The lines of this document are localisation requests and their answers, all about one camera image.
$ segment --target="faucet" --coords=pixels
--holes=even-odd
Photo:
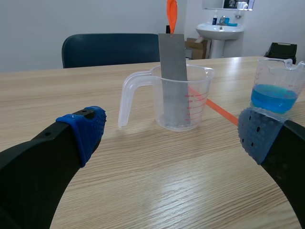
[[[225,20],[225,16],[222,16],[222,17],[220,18],[220,20],[219,20],[219,23],[217,23],[217,25],[227,25],[227,24],[224,22],[224,20]]]

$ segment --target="measuring cup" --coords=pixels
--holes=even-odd
[[[153,86],[157,123],[172,131],[194,129],[201,122],[215,70],[187,65],[187,81],[162,78],[161,67],[131,74],[124,82],[119,113],[119,127],[126,126],[135,90]]]
[[[305,63],[297,66],[291,59],[258,61],[251,100],[254,106],[285,113],[295,104],[305,86]]]

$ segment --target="sink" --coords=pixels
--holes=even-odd
[[[200,36],[211,40],[236,40],[244,32],[242,25],[233,27],[227,25],[211,25],[208,23],[200,24],[196,27]]]
[[[224,44],[226,40],[236,40],[241,37],[244,27],[227,25],[200,24],[196,27],[197,32],[205,39],[212,40],[210,58],[222,58],[224,55]]]

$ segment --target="black trash bin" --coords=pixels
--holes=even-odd
[[[292,59],[296,63],[296,44],[272,43],[265,57],[277,59]]]

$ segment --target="gray metal strip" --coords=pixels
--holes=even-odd
[[[187,81],[183,34],[159,34],[162,78]],[[169,127],[189,125],[188,85],[163,81],[164,120]]]

